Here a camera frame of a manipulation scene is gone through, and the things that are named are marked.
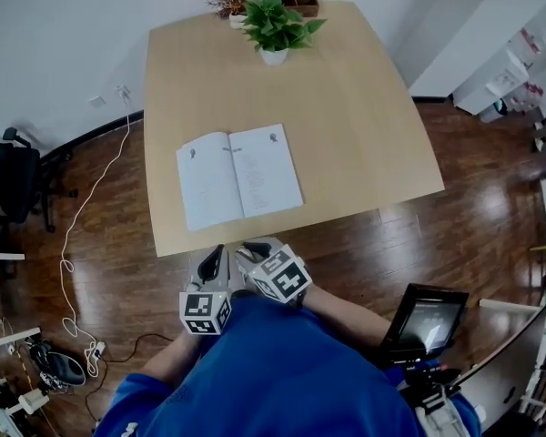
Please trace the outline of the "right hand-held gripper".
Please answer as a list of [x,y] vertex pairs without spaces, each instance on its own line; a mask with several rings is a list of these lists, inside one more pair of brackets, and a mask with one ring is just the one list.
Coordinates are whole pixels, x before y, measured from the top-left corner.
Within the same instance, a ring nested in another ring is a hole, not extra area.
[[234,255],[245,282],[262,295],[301,305],[312,278],[303,259],[288,244],[273,237],[251,239],[237,247]]

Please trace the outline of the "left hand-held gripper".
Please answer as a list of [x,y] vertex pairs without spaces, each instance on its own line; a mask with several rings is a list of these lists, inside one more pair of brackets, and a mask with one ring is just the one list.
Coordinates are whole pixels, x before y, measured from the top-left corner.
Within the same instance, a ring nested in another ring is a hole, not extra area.
[[223,244],[196,255],[179,294],[179,318],[192,335],[220,335],[231,314],[229,255]]

